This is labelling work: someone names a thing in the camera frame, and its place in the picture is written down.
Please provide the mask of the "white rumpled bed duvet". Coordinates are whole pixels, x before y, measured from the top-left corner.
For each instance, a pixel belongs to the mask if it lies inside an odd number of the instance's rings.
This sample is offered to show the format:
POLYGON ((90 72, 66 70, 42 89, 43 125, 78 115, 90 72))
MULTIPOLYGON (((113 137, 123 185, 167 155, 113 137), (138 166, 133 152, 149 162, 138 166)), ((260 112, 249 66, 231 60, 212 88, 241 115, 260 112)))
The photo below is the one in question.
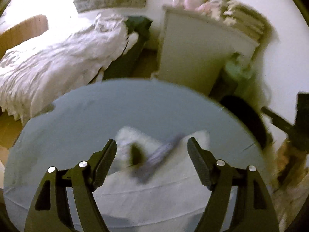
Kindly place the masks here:
POLYGON ((1 110, 23 124, 88 85, 138 41, 120 14, 70 19, 8 49, 1 59, 1 110))

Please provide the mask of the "black round trash bin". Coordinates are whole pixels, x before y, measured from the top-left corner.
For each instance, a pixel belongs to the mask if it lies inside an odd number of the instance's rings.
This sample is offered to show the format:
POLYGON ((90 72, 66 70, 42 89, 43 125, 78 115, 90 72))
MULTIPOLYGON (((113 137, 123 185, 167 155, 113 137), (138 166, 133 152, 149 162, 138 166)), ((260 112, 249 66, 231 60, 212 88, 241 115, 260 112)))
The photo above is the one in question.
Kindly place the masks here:
POLYGON ((235 115, 252 133, 258 141, 261 149, 267 146, 267 131, 260 115, 245 101, 237 95, 225 95, 219 103, 235 115))

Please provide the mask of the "wooden headboard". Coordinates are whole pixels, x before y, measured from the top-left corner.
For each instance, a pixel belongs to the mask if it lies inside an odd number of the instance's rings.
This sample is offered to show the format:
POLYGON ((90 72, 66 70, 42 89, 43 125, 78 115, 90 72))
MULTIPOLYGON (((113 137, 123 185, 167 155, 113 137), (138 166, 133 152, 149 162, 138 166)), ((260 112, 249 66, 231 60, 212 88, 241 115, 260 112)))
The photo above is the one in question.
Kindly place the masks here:
POLYGON ((45 15, 36 15, 1 33, 1 58, 5 52, 24 41, 38 37, 49 29, 45 15))

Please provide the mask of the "dark green clothing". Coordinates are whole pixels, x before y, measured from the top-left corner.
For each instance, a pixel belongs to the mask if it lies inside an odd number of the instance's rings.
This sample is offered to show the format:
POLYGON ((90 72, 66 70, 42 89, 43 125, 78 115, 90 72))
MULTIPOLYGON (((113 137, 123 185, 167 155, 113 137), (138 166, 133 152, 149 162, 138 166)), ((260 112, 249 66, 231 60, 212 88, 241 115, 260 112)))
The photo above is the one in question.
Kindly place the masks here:
POLYGON ((128 34, 136 32, 146 40, 150 39, 150 27, 152 25, 152 20, 150 18, 144 16, 128 16, 125 25, 127 26, 128 34))

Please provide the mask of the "white cabinet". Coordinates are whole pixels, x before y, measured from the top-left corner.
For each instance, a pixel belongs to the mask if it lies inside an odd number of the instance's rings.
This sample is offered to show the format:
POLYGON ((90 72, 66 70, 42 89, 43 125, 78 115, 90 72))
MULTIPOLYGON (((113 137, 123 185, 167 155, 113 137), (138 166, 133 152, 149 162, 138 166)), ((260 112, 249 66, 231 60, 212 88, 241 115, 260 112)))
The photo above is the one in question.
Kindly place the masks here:
POLYGON ((208 95, 232 54, 250 60, 259 43, 226 24, 189 10, 163 5, 157 79, 208 95))

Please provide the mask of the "pink plush toy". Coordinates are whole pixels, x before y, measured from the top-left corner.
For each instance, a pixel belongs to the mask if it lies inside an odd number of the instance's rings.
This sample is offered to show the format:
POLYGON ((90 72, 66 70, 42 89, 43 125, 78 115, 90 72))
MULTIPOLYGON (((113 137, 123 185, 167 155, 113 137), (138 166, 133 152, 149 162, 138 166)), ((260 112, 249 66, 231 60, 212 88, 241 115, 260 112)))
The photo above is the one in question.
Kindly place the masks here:
POLYGON ((208 0, 173 0, 172 6, 201 14, 208 14, 211 11, 208 0))

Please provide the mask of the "stack of books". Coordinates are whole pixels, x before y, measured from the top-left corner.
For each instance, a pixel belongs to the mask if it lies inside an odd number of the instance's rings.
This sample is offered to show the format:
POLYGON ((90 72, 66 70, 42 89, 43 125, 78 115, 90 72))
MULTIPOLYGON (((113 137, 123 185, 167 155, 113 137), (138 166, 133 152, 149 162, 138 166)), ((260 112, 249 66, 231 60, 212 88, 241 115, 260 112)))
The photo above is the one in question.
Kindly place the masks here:
POLYGON ((237 0, 227 2, 227 9, 223 12, 223 23, 240 30, 255 41, 264 35, 268 20, 254 8, 237 0))

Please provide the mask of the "dark purple blurred object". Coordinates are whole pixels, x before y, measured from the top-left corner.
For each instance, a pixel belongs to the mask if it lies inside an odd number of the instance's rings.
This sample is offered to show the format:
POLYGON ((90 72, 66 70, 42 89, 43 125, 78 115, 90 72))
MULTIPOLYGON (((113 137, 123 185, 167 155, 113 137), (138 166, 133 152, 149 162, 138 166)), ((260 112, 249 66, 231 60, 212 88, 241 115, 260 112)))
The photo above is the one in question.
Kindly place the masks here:
POLYGON ((132 167, 130 176, 137 179, 140 184, 146 184, 178 147, 184 137, 184 134, 176 135, 167 143, 159 146, 150 155, 146 155, 137 143, 130 145, 129 162, 132 167))

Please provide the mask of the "white paper sheet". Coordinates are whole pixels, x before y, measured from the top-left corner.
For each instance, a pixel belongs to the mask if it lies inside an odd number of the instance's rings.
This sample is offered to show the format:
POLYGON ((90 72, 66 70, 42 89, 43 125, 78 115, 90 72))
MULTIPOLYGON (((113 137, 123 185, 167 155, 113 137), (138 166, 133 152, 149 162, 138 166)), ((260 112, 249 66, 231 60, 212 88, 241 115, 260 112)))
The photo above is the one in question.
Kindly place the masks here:
POLYGON ((111 231, 194 231, 210 197, 187 152, 187 141, 194 137, 208 148, 210 137, 200 130, 184 137, 165 163, 146 183, 130 176, 129 146, 136 142, 151 154, 161 142, 133 127, 122 127, 116 134, 117 155, 106 180, 94 197, 111 231))

